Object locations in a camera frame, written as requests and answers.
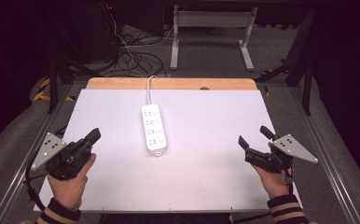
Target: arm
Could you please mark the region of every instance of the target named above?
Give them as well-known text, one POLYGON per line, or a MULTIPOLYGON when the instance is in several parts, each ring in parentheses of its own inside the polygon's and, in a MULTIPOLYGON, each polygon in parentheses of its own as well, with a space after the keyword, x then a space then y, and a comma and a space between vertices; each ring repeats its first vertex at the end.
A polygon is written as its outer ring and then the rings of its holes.
POLYGON ((310 223, 302 211, 295 195, 289 193, 282 175, 266 172, 265 170, 252 165, 259 177, 262 186, 268 193, 270 200, 268 207, 277 224, 310 223))
POLYGON ((95 160, 96 154, 93 153, 73 179, 60 181, 50 175, 48 176, 48 182, 54 197, 35 223, 57 221, 70 224, 78 222, 81 217, 81 211, 78 208, 82 204, 81 196, 87 184, 87 172, 95 163, 95 160))

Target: striped sleeve cuff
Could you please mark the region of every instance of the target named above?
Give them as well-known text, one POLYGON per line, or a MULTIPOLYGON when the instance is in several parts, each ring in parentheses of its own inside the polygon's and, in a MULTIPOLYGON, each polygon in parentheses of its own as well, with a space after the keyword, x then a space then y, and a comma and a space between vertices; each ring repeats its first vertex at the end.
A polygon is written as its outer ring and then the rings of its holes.
POLYGON ((268 201, 276 224, 309 223, 295 195, 284 195, 268 201))
POLYGON ((81 211, 70 211, 63 207, 55 199, 51 199, 44 213, 36 221, 37 224, 54 223, 54 224, 76 224, 81 217, 81 211))

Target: yellow and black tape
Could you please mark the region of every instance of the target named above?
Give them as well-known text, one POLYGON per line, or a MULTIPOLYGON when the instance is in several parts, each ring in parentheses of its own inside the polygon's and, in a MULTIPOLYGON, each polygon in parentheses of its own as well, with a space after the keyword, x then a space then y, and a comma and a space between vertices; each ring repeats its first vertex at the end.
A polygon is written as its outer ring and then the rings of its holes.
MULTIPOLYGON (((41 83, 40 89, 38 90, 37 94, 35 95, 34 101, 44 100, 44 101, 50 101, 51 97, 44 95, 44 91, 46 90, 47 86, 49 84, 49 77, 46 77, 41 83)), ((66 96, 65 101, 75 101, 75 96, 66 96)))

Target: hand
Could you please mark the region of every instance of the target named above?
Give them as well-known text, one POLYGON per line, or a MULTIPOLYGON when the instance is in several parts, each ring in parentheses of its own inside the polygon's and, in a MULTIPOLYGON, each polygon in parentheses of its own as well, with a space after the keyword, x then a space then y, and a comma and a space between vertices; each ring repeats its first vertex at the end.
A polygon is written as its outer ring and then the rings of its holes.
POLYGON ((276 198, 279 196, 290 194, 290 187, 284 181, 283 176, 281 174, 274 174, 265 171, 264 169, 255 166, 252 166, 256 169, 256 172, 259 174, 261 178, 262 186, 265 191, 268 193, 270 199, 276 198))
POLYGON ((88 180, 87 172, 95 163, 95 160, 96 154, 92 153, 87 163, 85 163, 84 167, 73 179, 61 181, 48 175, 48 182, 51 186, 54 199, 63 207, 75 212, 81 206, 81 196, 84 193, 88 180))

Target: power outlet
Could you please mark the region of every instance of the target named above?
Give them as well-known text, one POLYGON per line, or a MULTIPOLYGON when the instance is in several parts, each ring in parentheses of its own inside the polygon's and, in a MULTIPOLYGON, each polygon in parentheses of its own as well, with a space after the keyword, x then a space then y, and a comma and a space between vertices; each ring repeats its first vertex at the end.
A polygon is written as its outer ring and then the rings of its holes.
POLYGON ((158 105, 142 106, 142 116, 148 152, 160 156, 166 151, 167 142, 158 105))

